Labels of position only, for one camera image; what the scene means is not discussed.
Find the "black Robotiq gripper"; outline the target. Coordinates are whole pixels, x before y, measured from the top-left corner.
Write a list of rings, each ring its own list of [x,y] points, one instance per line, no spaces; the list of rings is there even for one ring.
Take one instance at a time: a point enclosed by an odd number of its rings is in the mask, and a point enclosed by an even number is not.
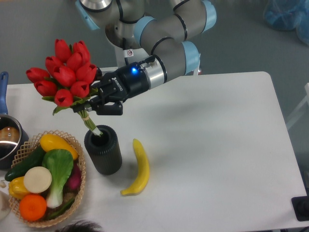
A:
[[[97,67],[93,87],[98,89],[97,96],[75,102],[75,113],[86,110],[97,115],[122,115],[122,102],[148,91],[150,82],[141,63],[134,62],[113,72]]]

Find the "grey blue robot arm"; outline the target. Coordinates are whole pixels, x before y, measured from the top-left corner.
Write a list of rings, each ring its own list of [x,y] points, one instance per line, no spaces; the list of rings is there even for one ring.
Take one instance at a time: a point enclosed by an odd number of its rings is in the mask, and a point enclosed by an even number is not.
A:
[[[173,15],[163,20],[147,16],[141,0],[78,0],[75,5],[92,30],[105,28],[124,56],[143,50],[116,71],[98,71],[93,84],[97,96],[73,108],[98,115],[121,115],[127,99],[197,70],[200,54],[190,39],[217,19],[207,0],[173,0]]]

